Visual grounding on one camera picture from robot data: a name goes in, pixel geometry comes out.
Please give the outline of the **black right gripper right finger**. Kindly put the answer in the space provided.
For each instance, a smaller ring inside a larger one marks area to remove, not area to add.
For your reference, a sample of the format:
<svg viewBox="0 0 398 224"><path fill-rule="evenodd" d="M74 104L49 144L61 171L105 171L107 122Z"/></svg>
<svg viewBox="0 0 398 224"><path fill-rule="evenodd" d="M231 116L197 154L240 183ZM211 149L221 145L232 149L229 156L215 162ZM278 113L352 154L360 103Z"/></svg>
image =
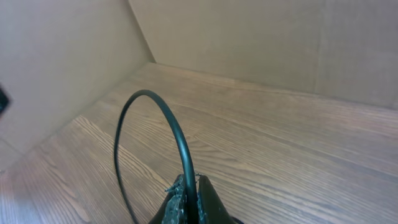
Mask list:
<svg viewBox="0 0 398 224"><path fill-rule="evenodd" d="M201 175L198 180L199 223L236 224L237 219L229 215L209 178Z"/></svg>

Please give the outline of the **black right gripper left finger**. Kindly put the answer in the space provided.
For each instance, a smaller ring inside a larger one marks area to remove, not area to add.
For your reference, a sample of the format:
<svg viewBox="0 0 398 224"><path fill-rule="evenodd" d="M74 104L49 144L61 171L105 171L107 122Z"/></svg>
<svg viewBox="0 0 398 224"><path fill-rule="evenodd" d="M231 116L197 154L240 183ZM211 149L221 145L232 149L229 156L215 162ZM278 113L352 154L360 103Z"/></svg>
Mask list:
<svg viewBox="0 0 398 224"><path fill-rule="evenodd" d="M178 175L174 183L165 190L167 196L149 224L186 223L186 190L184 180L183 174Z"/></svg>

